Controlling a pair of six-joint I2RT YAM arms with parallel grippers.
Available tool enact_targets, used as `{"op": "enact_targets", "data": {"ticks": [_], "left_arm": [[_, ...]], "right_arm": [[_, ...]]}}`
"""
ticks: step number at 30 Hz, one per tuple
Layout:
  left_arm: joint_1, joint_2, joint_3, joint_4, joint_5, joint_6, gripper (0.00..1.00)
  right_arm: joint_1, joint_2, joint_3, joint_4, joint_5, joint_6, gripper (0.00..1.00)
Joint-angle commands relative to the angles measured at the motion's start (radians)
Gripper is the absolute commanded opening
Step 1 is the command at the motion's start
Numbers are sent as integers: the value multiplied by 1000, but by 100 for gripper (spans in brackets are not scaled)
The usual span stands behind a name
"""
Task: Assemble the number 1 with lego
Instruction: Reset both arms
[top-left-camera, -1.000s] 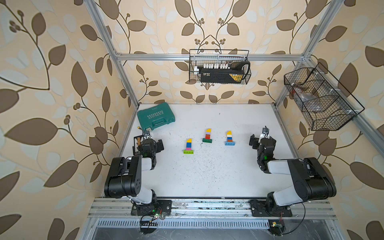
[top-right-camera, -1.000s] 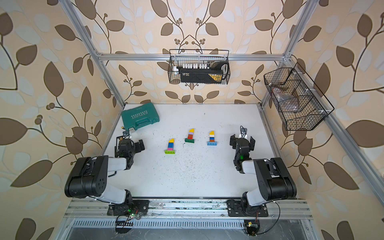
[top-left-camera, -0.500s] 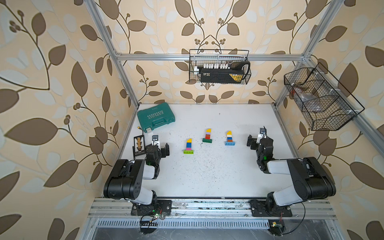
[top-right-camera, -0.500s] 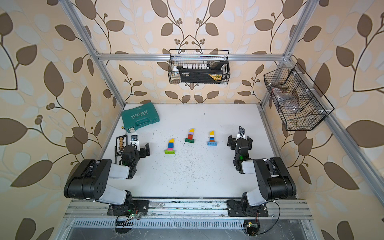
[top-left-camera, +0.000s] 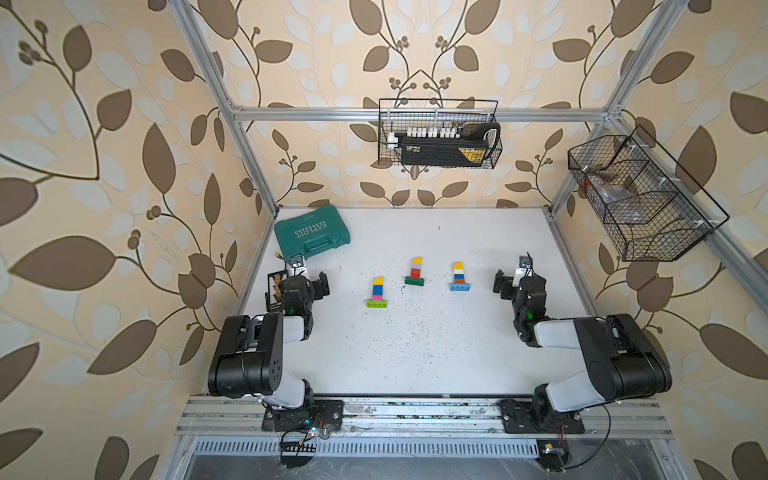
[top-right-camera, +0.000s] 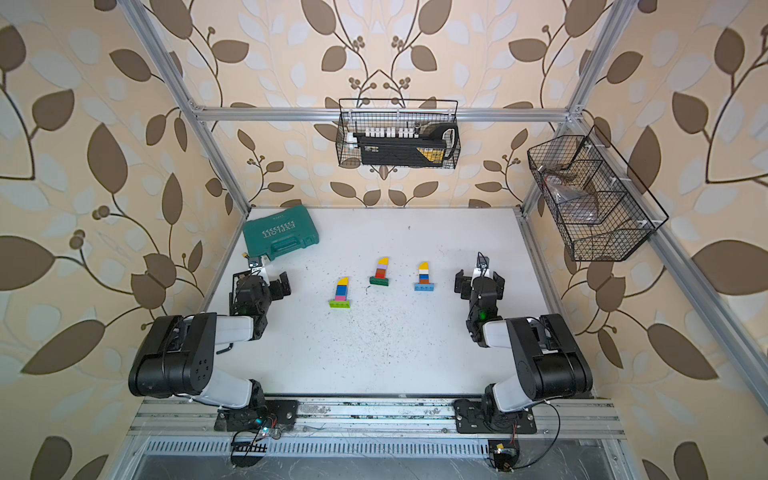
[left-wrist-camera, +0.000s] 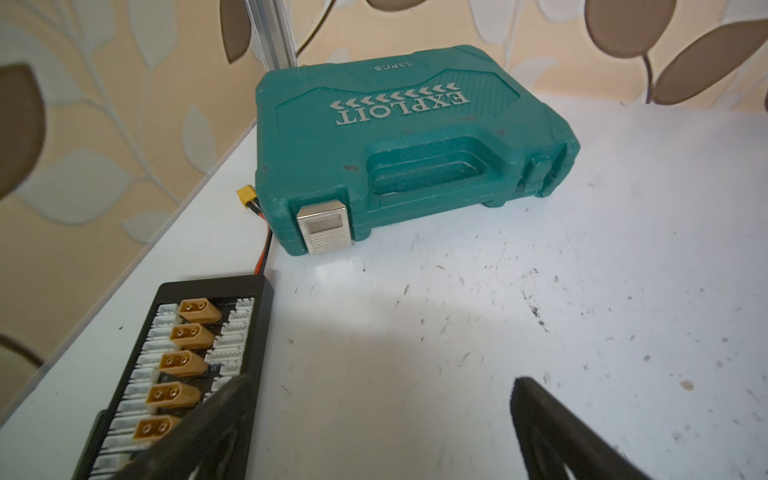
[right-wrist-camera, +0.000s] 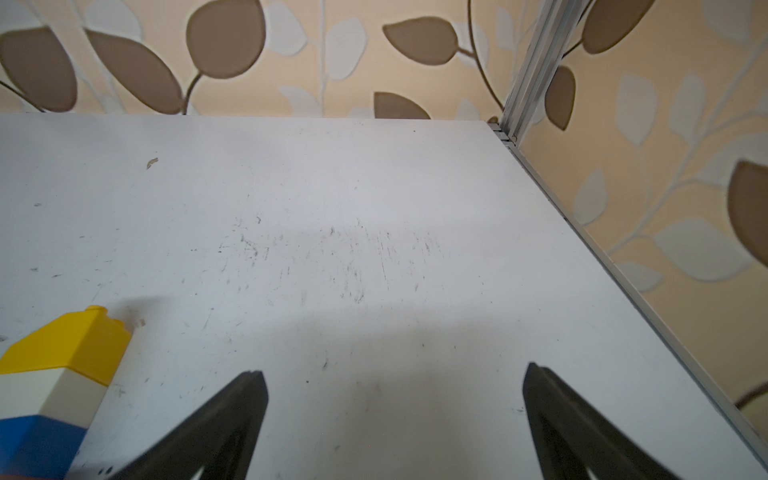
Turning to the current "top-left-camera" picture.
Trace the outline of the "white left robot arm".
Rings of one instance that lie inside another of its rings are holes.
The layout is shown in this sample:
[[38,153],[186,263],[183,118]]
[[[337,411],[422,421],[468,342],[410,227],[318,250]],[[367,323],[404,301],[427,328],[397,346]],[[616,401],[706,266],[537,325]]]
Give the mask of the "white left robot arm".
[[267,311],[226,318],[207,376],[209,394],[255,398],[266,408],[266,431],[324,428],[324,414],[310,383],[286,372],[284,346],[309,339],[314,327],[313,304],[329,294],[323,272],[314,280],[286,270],[269,274]]

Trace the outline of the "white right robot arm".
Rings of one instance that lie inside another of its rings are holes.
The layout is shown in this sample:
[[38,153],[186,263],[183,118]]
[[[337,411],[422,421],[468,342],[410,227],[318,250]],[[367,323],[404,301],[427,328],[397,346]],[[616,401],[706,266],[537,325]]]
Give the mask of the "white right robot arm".
[[497,271],[493,291],[512,303],[513,326],[526,346],[575,350],[584,362],[582,371],[537,386],[529,401],[502,399],[507,434],[583,434],[583,410],[671,389],[667,362],[632,316],[551,318],[546,279],[532,268],[519,277]]

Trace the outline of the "dark green long lego brick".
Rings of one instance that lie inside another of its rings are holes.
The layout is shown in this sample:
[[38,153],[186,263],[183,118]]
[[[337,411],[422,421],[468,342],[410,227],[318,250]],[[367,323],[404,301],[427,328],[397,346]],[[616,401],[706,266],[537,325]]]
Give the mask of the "dark green long lego brick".
[[404,281],[406,285],[424,286],[425,284],[425,280],[422,278],[405,277]]

